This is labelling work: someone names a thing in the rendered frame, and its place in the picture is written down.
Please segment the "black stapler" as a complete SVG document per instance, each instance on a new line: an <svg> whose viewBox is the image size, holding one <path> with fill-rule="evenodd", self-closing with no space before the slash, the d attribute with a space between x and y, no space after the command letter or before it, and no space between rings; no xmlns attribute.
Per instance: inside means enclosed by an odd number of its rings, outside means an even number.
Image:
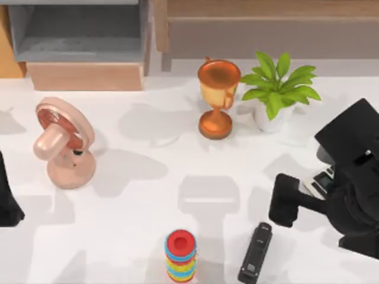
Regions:
<svg viewBox="0 0 379 284"><path fill-rule="evenodd" d="M272 227L260 222L251 237L237 276L243 284L256 284L272 238Z"/></svg>

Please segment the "green plant in white pot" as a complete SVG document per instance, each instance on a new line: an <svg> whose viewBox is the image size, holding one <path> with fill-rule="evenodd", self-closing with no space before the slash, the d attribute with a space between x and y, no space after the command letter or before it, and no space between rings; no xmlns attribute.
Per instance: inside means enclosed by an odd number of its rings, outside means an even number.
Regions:
<svg viewBox="0 0 379 284"><path fill-rule="evenodd" d="M244 75L241 82L250 86L242 95L243 101L257 100L253 118L256 126L265 133L276 133L292 114L297 104L309 105L310 100L320 101L321 97L312 88L316 68L300 66L290 71L291 58L288 53L274 62L268 54L257 51L259 66Z"/></svg>

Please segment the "stack of coloured rings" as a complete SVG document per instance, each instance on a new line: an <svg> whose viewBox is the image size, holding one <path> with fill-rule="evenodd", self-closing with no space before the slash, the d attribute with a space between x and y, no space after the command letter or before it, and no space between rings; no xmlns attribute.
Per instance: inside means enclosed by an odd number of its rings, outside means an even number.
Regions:
<svg viewBox="0 0 379 284"><path fill-rule="evenodd" d="M197 242L185 229L171 232L165 240L166 271L176 283L186 283L196 273Z"/></svg>

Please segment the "bronze trophy cup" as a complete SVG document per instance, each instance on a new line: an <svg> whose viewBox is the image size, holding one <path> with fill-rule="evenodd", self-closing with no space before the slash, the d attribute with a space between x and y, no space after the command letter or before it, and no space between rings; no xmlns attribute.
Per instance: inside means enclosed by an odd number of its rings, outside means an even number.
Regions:
<svg viewBox="0 0 379 284"><path fill-rule="evenodd" d="M240 79L240 69L227 60L206 57L200 66L198 80L201 96L212 108L199 119L198 128L204 137L221 140L232 132L233 121L225 111L233 106Z"/></svg>

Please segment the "pink desk fan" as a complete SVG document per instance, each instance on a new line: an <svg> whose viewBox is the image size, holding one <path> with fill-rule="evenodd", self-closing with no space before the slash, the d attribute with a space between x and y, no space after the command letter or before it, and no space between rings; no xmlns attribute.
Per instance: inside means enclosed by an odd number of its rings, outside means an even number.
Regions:
<svg viewBox="0 0 379 284"><path fill-rule="evenodd" d="M47 162L47 174L60 189L76 189L94 176L96 161L89 151L95 132L83 113L70 103L45 97L36 106L43 128L33 145L37 158Z"/></svg>

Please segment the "pale wooden drawer front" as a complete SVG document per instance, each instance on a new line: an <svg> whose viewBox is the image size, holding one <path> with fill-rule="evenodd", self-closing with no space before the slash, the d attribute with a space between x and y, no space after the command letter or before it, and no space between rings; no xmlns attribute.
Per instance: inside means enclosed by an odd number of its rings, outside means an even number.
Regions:
<svg viewBox="0 0 379 284"><path fill-rule="evenodd" d="M144 64L126 62L28 62L37 91L140 91Z"/></svg>

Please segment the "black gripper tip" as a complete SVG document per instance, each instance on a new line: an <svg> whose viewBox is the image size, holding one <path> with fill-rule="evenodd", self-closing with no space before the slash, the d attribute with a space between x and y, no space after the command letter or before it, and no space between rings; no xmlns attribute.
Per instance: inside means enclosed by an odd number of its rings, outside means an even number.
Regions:
<svg viewBox="0 0 379 284"><path fill-rule="evenodd" d="M15 227L24 217L25 213L9 186L4 157L0 151L0 227Z"/></svg>

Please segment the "wooden cupboard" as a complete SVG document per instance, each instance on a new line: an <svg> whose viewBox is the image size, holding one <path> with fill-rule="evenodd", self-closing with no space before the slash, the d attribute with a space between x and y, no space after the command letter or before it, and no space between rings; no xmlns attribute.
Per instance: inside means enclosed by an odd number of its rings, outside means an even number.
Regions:
<svg viewBox="0 0 379 284"><path fill-rule="evenodd" d="M0 79L24 78L26 72L26 63L14 58L8 8L0 5Z"/></svg>

